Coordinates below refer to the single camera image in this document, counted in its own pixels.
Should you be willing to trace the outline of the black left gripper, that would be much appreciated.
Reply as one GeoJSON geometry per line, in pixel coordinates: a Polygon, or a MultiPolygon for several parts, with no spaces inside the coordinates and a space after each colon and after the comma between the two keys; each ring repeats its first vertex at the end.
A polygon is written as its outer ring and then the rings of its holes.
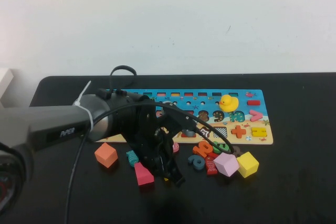
{"type": "Polygon", "coordinates": [[[165,133],[156,117],[156,106],[151,101],[134,104],[135,130],[126,134],[127,143],[141,164],[153,175],[168,178],[180,187],[185,178],[173,157],[172,139],[165,133]]]}

